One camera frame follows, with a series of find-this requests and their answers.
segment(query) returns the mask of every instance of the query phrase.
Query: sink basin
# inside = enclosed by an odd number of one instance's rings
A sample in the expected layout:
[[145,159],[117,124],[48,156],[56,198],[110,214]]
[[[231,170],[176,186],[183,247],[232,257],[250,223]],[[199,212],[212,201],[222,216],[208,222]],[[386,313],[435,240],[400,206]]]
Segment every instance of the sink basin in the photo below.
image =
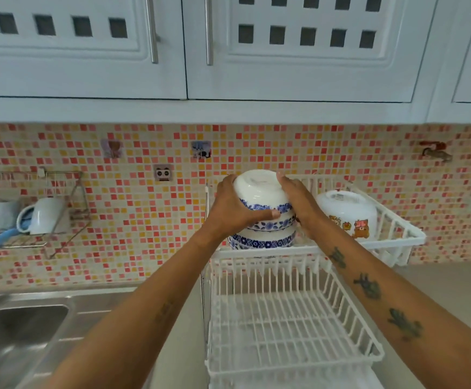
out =
[[39,362],[68,314],[66,306],[0,310],[0,389],[13,389]]

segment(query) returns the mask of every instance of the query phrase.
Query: stainless steel handle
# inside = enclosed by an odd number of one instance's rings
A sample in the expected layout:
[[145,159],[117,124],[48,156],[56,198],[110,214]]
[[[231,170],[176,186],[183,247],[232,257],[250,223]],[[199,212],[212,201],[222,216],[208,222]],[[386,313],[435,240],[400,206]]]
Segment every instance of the stainless steel handle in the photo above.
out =
[[206,64],[213,65],[214,52],[212,49],[212,0],[205,0],[205,37]]
[[158,64],[158,48],[156,45],[156,26],[154,24],[153,0],[147,0],[147,22],[149,23],[149,49],[151,50],[151,62]]

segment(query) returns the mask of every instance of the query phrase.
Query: blue and white bowl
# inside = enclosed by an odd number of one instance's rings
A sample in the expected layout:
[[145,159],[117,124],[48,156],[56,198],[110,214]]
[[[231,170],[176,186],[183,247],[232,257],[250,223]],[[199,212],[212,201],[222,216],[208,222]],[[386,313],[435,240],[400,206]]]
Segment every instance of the blue and white bowl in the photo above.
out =
[[290,247],[295,239],[295,234],[295,227],[276,232],[243,229],[241,232],[232,235],[228,242],[233,249]]
[[234,189],[241,202],[250,210],[276,209],[281,216],[276,220],[262,221],[248,229],[273,232],[286,229],[295,222],[295,211],[271,170],[254,169],[238,176]]

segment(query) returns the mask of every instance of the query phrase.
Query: tattoo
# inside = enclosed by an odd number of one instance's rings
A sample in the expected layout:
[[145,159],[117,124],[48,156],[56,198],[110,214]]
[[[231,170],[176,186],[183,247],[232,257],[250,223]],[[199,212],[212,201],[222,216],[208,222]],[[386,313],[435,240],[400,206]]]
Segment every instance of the tattoo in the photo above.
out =
[[395,308],[390,308],[389,312],[391,313],[391,319],[388,320],[389,323],[396,325],[401,329],[404,336],[402,337],[405,341],[410,341],[413,338],[421,337],[421,332],[423,331],[423,325],[417,320],[410,322],[405,313]]
[[343,256],[343,254],[340,252],[340,250],[338,249],[338,247],[335,247],[335,250],[333,251],[333,253],[331,255],[329,255],[329,257],[336,262],[336,264],[344,269],[347,267],[347,265],[345,264],[345,257]]
[[154,320],[156,322],[161,322],[169,316],[169,313],[171,312],[173,307],[173,303],[171,302],[165,302],[163,306],[161,307],[160,311],[158,314],[156,314],[156,317],[154,317]]
[[380,284],[377,281],[370,281],[367,273],[360,273],[360,278],[354,280],[353,284],[360,284],[364,290],[365,296],[369,299],[381,299]]

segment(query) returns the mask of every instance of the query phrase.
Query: mosaic tile backsplash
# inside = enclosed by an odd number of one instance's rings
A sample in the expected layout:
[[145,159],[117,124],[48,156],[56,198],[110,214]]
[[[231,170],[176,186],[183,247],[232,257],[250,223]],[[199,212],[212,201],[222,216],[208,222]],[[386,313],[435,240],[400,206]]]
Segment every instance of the mosaic tile backsplash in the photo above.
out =
[[[423,158],[423,140],[445,142],[453,161]],[[171,181],[154,181],[156,164]],[[143,280],[200,227],[208,177],[254,168],[341,175],[426,232],[410,263],[471,260],[467,125],[0,124],[0,170],[38,166],[84,172],[92,224],[52,260],[0,250],[0,288]]]

